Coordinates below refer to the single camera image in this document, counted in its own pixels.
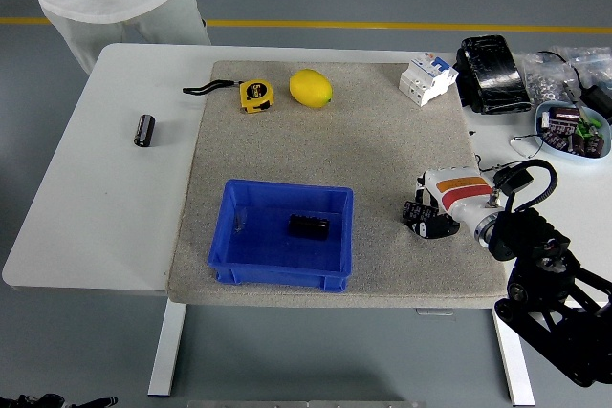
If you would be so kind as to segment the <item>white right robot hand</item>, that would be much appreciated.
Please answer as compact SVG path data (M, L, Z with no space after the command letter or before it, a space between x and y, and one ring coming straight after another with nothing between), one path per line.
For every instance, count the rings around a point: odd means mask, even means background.
M416 179L415 198L404 204L404 223L424 239L457 233L465 225L486 246L497 215L498 192L472 167L430 169Z

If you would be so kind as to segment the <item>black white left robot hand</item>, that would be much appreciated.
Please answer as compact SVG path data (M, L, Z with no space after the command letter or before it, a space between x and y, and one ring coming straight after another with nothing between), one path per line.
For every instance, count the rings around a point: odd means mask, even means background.
M101 397L82 404L73 404L66 401L66 399L58 394L45 394L41 397L33 397L27 395L20 395L17 399L1 398L2 408L35 408L35 407L49 407L49 408L99 408L99 407L112 407L118 403L116 397Z

